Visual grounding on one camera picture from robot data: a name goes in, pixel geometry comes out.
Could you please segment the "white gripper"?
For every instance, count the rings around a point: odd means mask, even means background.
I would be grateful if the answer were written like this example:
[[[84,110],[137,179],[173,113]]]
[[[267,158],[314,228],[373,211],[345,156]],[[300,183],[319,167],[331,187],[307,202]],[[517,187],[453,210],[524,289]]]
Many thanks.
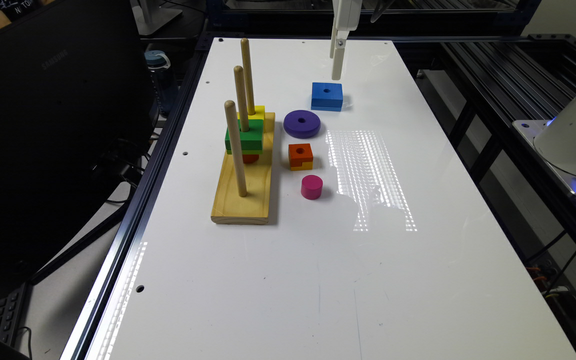
[[[345,41],[359,24],[362,0],[333,0],[333,25],[329,56],[333,61],[331,78],[341,79],[345,54]]]

